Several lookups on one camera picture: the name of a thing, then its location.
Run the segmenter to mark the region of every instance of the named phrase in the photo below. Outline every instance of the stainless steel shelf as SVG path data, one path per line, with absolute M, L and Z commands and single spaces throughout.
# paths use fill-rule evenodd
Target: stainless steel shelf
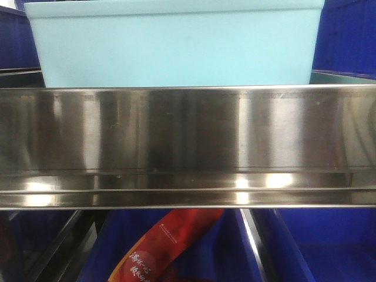
M 376 86 L 0 89 L 0 209 L 376 206 Z

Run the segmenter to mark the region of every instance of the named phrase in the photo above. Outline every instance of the shelf lip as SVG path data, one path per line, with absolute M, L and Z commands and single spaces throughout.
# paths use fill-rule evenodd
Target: shelf lip
M 0 193 L 0 209 L 155 209 L 187 207 L 376 207 L 376 189 L 242 191 L 87 191 Z
M 327 73 L 320 73 L 314 72 L 317 74 L 328 75 Z M 313 92 L 320 90 L 328 94 L 327 92 L 331 92 L 331 94 L 340 95 L 340 91 L 345 91 L 343 94 L 356 96 L 357 92 L 359 91 L 368 91 L 368 93 L 375 89 L 375 84 L 372 83 L 374 80 L 370 80 L 369 84 L 362 83 L 359 80 L 359 83 L 352 83 L 352 84 L 338 84 L 338 83 L 324 83 L 324 84 L 308 84 L 308 85 L 234 85 L 234 86 L 171 86 L 171 87 L 129 87 L 129 88 L 0 88 L 2 91 L 2 95 L 53 95 L 53 96 L 63 96 L 63 95 L 95 95 L 95 96 L 103 96 L 103 95 L 131 95 L 131 94 L 157 94 L 160 95 L 161 93 L 166 94 L 174 94 L 174 95 L 181 95 L 182 92 L 186 94 L 194 94 L 195 92 L 205 92 L 206 95 L 218 95 L 218 94 L 227 94 L 230 96 L 238 96 L 239 94 L 244 95 L 259 95 L 262 94 L 267 99 L 268 98 L 283 98 L 281 96 L 283 92 L 288 96 L 288 94 L 292 94 L 294 96 L 309 96 L 312 95 Z

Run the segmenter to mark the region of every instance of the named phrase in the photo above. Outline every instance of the snack bag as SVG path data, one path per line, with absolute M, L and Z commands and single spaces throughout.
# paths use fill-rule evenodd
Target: snack bag
M 157 222 L 128 251 L 108 282 L 155 282 L 194 241 L 221 217 L 223 209 L 176 209 Z

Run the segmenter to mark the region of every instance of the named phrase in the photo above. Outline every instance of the blue storage bin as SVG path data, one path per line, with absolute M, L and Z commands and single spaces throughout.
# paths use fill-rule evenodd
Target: blue storage bin
M 308 84 L 324 0 L 25 4 L 47 87 Z
M 327 0 L 318 29 L 314 69 L 375 74 L 375 23 L 375 0 Z
M 258 211 L 284 282 L 376 281 L 376 209 Z
M 0 6 L 0 69 L 38 66 L 31 27 L 25 13 Z
M 112 211 L 78 281 L 107 281 L 129 249 L 167 212 L 168 210 Z M 261 282 L 239 210 L 226 210 L 209 232 L 183 252 L 173 264 L 179 269 L 181 277 Z
M 11 221 L 20 249 L 43 251 L 71 215 L 70 210 L 20 211 Z

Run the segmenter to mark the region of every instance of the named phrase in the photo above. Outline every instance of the plastic packaging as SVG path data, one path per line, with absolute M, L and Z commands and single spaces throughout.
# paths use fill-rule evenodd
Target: plastic packaging
M 108 282 L 155 282 L 222 214 L 223 209 L 170 211 L 125 254 Z M 173 282 L 175 279 L 178 277 L 168 275 L 165 280 Z
M 111 212 L 84 266 L 79 282 L 103 282 L 124 254 L 169 210 Z M 224 216 L 174 262 L 179 277 L 199 280 L 255 281 L 261 275 L 239 210 Z

